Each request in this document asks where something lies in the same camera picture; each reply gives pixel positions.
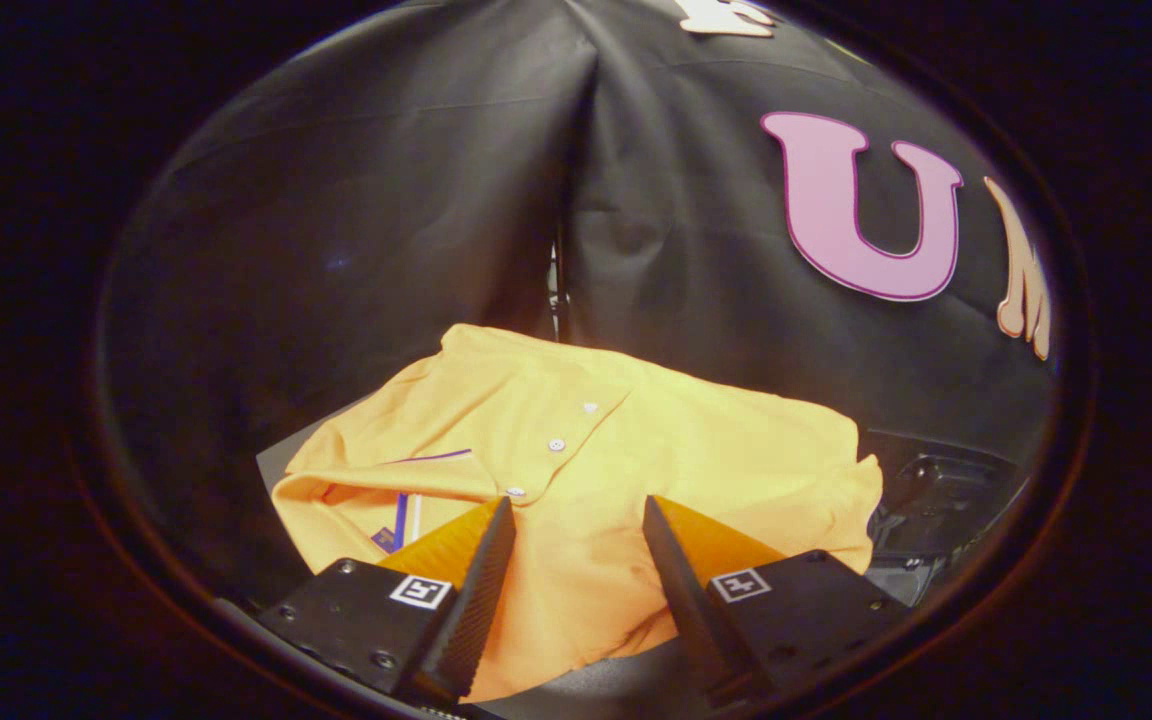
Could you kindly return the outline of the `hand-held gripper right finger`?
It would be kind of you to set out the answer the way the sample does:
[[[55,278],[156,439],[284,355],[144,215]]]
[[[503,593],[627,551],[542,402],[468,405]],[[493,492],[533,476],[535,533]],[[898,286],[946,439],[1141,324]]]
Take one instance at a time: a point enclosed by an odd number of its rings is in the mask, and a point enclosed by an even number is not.
[[[826,550],[787,555],[666,497],[646,497],[643,536],[687,665],[713,706],[823,692],[911,612]]]

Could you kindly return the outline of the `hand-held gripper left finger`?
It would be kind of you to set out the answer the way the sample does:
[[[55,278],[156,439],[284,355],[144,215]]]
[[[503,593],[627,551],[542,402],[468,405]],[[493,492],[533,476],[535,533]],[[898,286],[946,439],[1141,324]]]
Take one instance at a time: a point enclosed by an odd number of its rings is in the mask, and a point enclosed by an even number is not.
[[[511,501],[498,498],[381,562],[338,559],[257,621],[371,691],[454,706],[471,691],[515,538]]]

